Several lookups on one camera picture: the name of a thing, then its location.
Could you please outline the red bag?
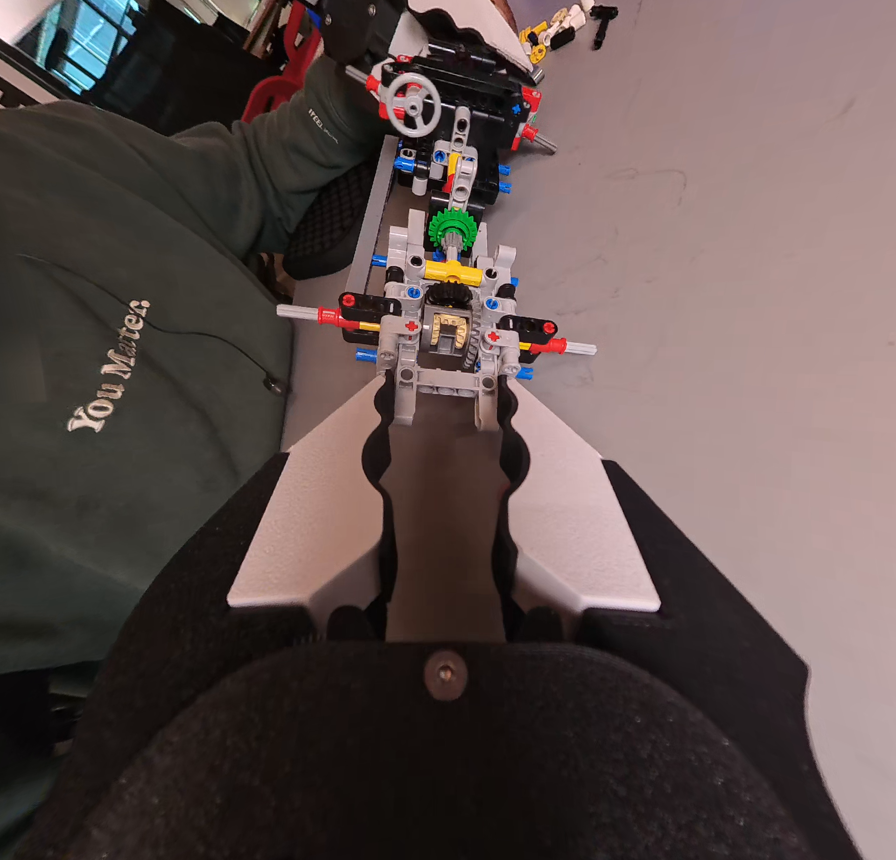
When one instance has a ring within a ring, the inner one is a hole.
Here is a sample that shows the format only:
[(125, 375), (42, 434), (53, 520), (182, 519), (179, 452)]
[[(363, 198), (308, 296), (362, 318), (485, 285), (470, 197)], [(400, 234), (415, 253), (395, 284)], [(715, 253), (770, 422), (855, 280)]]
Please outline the red bag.
[(272, 112), (290, 100), (303, 87), (311, 65), (322, 55), (318, 23), (299, 0), (291, 3), (280, 43), (286, 54), (286, 65), (279, 75), (263, 79), (252, 90), (241, 117), (243, 123)]

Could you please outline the glass window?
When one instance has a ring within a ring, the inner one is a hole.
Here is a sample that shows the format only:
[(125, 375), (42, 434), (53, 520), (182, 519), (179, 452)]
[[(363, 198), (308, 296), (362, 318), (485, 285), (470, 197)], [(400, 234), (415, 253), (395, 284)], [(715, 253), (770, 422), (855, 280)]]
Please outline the glass window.
[(56, 0), (12, 46), (66, 94), (93, 89), (134, 34), (150, 0)]

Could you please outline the lego car chassis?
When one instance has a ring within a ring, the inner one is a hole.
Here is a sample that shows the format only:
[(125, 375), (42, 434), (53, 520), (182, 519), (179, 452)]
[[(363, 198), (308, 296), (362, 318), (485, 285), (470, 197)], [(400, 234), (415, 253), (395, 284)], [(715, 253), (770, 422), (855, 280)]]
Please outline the lego car chassis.
[(528, 381), (543, 356), (598, 351), (519, 312), (516, 249), (487, 249), (487, 207), (511, 193), (499, 153), (523, 142), (556, 153), (535, 123), (542, 92), (494, 51), (458, 42), (431, 40), (428, 56), (387, 59), (379, 76), (345, 70), (400, 137), (367, 293), (277, 315), (339, 328), (357, 360), (392, 374), (397, 423), (413, 423), (419, 394), (438, 394), (471, 398), (476, 428), (496, 430), (500, 378)]

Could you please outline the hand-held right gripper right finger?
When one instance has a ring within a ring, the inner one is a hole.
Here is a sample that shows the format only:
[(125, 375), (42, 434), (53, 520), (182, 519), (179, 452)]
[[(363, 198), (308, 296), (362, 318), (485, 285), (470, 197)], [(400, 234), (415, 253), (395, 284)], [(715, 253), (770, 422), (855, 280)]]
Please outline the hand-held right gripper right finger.
[(604, 459), (513, 379), (500, 378), (500, 501), (492, 574), (505, 634), (546, 607), (570, 633), (590, 609), (656, 613), (657, 589)]

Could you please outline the pile of pale lego pieces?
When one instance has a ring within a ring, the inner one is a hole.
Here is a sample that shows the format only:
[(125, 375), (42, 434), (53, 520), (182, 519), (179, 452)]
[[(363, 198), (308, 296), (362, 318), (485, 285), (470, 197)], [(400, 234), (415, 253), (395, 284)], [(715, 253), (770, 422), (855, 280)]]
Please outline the pile of pale lego pieces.
[(519, 33), (523, 53), (533, 65), (539, 65), (550, 51), (558, 51), (571, 44), (587, 27), (594, 26), (590, 37), (593, 50), (603, 48), (610, 24), (619, 15), (618, 7), (596, 0), (577, 0), (569, 7), (561, 7), (547, 20)]

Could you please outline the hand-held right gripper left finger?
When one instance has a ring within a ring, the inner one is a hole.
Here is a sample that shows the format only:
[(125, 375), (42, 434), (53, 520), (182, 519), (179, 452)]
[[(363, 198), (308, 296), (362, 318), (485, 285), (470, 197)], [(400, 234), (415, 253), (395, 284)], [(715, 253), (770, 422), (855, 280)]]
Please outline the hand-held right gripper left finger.
[(301, 606), (323, 631), (338, 607), (385, 635), (398, 571), (391, 497), (394, 376), (380, 374), (288, 451), (230, 587), (235, 609)]

